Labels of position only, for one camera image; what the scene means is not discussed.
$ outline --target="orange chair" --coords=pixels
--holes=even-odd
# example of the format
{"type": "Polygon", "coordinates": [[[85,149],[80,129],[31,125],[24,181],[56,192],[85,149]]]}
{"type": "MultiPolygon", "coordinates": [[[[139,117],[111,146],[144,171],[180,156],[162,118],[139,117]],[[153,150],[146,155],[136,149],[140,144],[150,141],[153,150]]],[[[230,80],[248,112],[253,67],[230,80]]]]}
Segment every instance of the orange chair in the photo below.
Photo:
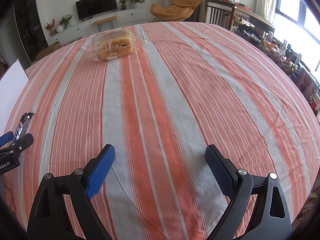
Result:
{"type": "Polygon", "coordinates": [[[183,22],[193,14],[200,3],[201,0],[172,0],[172,5],[169,8],[153,3],[150,13],[158,20],[183,22]]]}

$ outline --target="white vase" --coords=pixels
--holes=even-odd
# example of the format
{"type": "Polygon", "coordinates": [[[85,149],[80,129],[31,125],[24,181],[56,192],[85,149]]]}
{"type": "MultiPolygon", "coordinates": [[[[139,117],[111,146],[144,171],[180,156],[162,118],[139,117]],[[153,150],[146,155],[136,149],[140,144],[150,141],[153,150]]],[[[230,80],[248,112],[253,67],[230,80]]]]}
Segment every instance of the white vase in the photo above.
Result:
{"type": "Polygon", "coordinates": [[[142,7],[142,3],[139,3],[139,2],[134,3],[134,4],[133,4],[133,7],[134,7],[135,9],[139,9],[139,8],[142,7]]]}
{"type": "Polygon", "coordinates": [[[57,33],[60,33],[60,32],[62,32],[63,30],[64,30],[63,25],[59,25],[59,26],[57,27],[57,29],[56,29],[57,33]]]}

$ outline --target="packaged bread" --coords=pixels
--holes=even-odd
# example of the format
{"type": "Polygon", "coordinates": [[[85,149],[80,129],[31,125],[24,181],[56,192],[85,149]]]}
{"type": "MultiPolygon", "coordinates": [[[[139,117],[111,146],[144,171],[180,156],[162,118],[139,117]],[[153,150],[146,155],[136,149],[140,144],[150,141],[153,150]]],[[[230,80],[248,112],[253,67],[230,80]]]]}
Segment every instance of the packaged bread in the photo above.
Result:
{"type": "Polygon", "coordinates": [[[94,36],[93,55],[96,55],[98,61],[114,59],[133,50],[132,34],[129,30],[116,30],[94,36]]]}

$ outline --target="metal screw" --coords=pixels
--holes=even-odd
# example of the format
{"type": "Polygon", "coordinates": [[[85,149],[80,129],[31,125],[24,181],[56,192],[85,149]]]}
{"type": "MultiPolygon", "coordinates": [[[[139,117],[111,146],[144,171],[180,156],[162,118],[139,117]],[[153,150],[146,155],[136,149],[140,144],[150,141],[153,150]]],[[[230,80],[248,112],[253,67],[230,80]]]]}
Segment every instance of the metal screw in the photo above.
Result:
{"type": "Polygon", "coordinates": [[[238,172],[240,175],[247,175],[247,171],[245,169],[239,169],[238,172]]]}
{"type": "Polygon", "coordinates": [[[276,175],[275,173],[270,173],[270,178],[276,179],[276,178],[277,178],[277,175],[276,175]]]}
{"type": "Polygon", "coordinates": [[[44,179],[50,179],[51,178],[51,173],[46,173],[43,177],[44,177],[44,179]]]}
{"type": "Polygon", "coordinates": [[[83,173],[83,169],[76,169],[75,170],[75,174],[76,175],[80,175],[80,174],[82,174],[83,173]]]}

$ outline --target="snack wrapper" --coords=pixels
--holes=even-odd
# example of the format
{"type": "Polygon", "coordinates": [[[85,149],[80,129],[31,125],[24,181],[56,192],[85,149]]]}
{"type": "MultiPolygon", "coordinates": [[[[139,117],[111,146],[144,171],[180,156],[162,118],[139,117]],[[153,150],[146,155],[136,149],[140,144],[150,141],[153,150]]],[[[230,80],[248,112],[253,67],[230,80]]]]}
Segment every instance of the snack wrapper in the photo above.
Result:
{"type": "Polygon", "coordinates": [[[92,53],[90,59],[105,61],[127,55],[134,50],[137,38],[128,29],[96,35],[92,39],[92,53]]]}
{"type": "Polygon", "coordinates": [[[34,115],[34,113],[24,113],[20,119],[20,122],[18,124],[18,127],[16,129],[16,132],[14,133],[14,137],[12,142],[15,142],[18,140],[21,136],[24,136],[26,134],[28,125],[30,123],[31,117],[34,115]]]}

